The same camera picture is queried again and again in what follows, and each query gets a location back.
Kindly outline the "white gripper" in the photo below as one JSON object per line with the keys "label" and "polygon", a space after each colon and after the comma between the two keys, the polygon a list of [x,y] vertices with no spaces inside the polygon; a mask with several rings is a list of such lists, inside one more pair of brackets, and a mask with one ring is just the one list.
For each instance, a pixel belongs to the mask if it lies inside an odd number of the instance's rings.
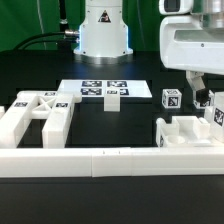
{"label": "white gripper", "polygon": [[160,25],[160,58],[166,68],[187,70],[193,99],[205,103],[204,73],[224,75],[224,29],[203,29],[198,16],[167,16]]}

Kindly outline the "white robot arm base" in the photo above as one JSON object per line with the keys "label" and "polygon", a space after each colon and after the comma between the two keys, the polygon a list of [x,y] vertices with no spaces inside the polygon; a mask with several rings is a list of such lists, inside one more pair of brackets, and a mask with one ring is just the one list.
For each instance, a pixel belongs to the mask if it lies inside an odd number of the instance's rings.
{"label": "white robot arm base", "polygon": [[74,50],[77,61],[100,65],[132,60],[122,6],[123,0],[85,0],[85,19]]}

